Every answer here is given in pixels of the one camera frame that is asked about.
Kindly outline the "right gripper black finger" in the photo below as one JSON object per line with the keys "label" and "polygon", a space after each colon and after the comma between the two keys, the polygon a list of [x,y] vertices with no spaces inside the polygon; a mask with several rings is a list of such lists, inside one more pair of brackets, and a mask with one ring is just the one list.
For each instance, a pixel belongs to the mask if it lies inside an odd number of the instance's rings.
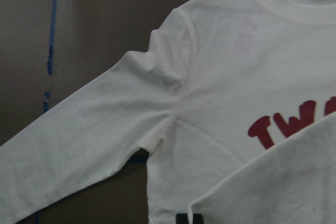
{"label": "right gripper black finger", "polygon": [[[202,214],[193,214],[192,224],[204,224],[204,218]],[[189,224],[189,218],[187,213],[178,213],[175,215],[176,224]]]}

